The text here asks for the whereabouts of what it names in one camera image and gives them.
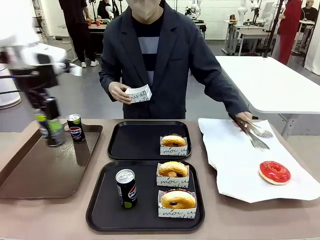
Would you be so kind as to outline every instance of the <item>striped shirt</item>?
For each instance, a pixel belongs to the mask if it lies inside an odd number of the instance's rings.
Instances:
[[[158,43],[164,14],[151,24],[143,24],[134,18],[133,27],[139,40],[140,49],[144,61],[145,70],[149,77],[149,85],[152,87],[156,68]]]

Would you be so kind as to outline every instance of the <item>black t-shirt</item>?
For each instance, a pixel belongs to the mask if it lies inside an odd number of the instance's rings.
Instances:
[[[83,8],[87,6],[86,0],[59,0],[63,10],[66,24],[85,24],[86,19]]]
[[[103,19],[109,19],[109,13],[106,10],[106,6],[111,6],[109,3],[106,3],[105,0],[99,2],[97,14]]]
[[[152,86],[164,14],[162,13],[161,17],[151,24],[143,24],[137,21],[134,17],[132,17],[132,21],[136,36],[139,40],[145,70],[149,77],[150,86]]]
[[[315,9],[314,7],[311,8],[302,8],[301,9],[301,20],[306,18],[309,21],[316,21],[318,17],[318,10]]]

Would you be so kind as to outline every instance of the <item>man in dark blazer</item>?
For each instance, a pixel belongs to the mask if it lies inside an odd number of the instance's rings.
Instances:
[[[221,66],[191,19],[165,1],[127,2],[126,11],[104,32],[99,73],[110,99],[124,103],[124,119],[184,119],[190,69],[205,85],[206,95],[223,102],[229,114],[251,120],[248,107],[221,74]],[[152,92],[150,101],[130,104],[125,90],[146,84]]]

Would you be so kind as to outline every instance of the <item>donut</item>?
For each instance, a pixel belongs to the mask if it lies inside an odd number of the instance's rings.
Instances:
[[[183,147],[187,144],[184,138],[181,136],[168,135],[168,136],[164,136],[161,139],[161,145],[167,146],[167,147]]]
[[[168,161],[160,164],[158,172],[162,176],[184,178],[188,176],[188,168],[181,162]]]
[[[264,180],[274,185],[285,184],[291,178],[289,170],[275,161],[262,162],[259,167],[259,173]]]
[[[165,192],[160,202],[167,209],[193,209],[196,207],[195,197],[184,189],[172,189]]]

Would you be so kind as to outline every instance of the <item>person in black clothing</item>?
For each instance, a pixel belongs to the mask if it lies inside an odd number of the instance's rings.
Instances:
[[[300,19],[303,21],[316,21],[318,17],[318,10],[312,7],[314,0],[307,0],[305,7],[301,9]]]
[[[103,35],[100,82],[110,99],[123,104],[125,119],[184,119],[189,69],[204,93],[223,102],[229,114],[252,115],[196,24],[165,0],[126,0],[129,7]],[[148,84],[149,101],[131,104],[127,88]]]
[[[111,6],[109,1],[111,0],[101,0],[98,6],[98,17],[100,16],[102,19],[110,19],[109,13],[106,10],[106,6]]]
[[[90,42],[90,32],[85,16],[89,19],[86,0],[59,0],[63,11],[66,28],[72,39],[74,51],[81,62],[81,67],[87,66],[85,54],[90,59],[91,67],[99,64]]]

